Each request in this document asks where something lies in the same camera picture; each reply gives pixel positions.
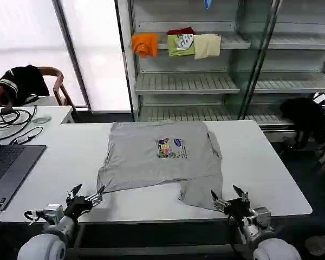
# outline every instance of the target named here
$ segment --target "wooden chair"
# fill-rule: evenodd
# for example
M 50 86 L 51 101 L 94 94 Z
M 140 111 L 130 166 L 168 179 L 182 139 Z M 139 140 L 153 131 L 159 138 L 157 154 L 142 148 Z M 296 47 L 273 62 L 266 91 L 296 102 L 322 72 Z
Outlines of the wooden chair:
M 39 67 L 38 69 L 41 72 L 42 76 L 57 77 L 53 86 L 53 93 L 56 101 L 58 102 L 59 106 L 72 106 L 73 111 L 76 113 L 76 108 L 63 85 L 64 75 L 62 72 L 53 67 Z M 65 98 L 62 98 L 60 96 L 59 90 L 61 90 Z
M 64 75 L 62 74 L 62 72 L 53 67 L 39 67 L 38 69 L 40 70 L 42 76 L 55 76 L 57 78 L 53 86 L 53 93 L 58 105 L 71 106 L 74 113 L 77 114 L 76 108 L 63 85 Z M 64 97 L 60 96 L 60 90 L 63 93 Z M 3 94 L 4 94 L 3 88 L 0 88 L 0 97 Z

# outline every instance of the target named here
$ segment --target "laptop keyboard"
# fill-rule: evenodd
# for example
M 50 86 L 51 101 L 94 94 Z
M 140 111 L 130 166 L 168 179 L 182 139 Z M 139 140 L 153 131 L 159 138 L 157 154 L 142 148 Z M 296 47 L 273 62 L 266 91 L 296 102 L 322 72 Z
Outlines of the laptop keyboard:
M 24 147 L 5 147 L 0 153 L 0 179 L 22 153 Z

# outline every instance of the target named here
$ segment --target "yellow cloth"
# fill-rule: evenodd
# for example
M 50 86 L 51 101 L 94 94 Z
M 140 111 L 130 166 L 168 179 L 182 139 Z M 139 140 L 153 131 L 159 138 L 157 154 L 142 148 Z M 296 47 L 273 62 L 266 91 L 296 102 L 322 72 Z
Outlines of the yellow cloth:
M 158 56 L 158 35 L 138 34 L 132 36 L 132 48 L 134 52 L 140 54 L 141 58 L 147 56 Z
M 221 37 L 216 34 L 194 35 L 195 60 L 219 56 Z

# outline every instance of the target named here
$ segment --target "metal shelf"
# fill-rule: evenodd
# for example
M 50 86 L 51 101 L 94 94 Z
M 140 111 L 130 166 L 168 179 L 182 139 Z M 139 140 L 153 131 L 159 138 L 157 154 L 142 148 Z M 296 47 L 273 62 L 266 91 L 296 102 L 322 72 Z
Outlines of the metal shelf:
M 282 118 L 279 105 L 250 105 L 245 120 L 256 121 L 259 126 L 293 125 Z
M 158 32 L 158 49 L 159 50 L 167 50 L 167 35 L 166 33 Z M 250 48 L 250 42 L 247 42 L 242 39 L 242 37 L 238 34 L 222 34 L 221 32 L 215 32 L 215 34 L 220 34 L 222 36 L 222 41 L 220 44 L 220 48 L 222 50 L 228 50 L 228 49 L 249 49 Z
M 254 93 L 325 92 L 325 75 L 305 72 L 262 72 Z
M 223 121 L 232 120 L 224 105 L 219 106 L 143 106 L 139 121 Z
M 274 34 L 269 49 L 325 50 L 325 34 Z
M 228 73 L 143 73 L 137 77 L 135 86 L 139 95 L 239 92 Z

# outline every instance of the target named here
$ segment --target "shoe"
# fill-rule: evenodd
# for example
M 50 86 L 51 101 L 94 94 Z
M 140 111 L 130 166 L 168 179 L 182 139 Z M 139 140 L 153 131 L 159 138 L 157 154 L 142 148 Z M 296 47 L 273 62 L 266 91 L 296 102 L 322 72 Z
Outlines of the shoe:
M 305 247 L 314 256 L 325 254 L 325 236 L 310 237 L 305 241 Z

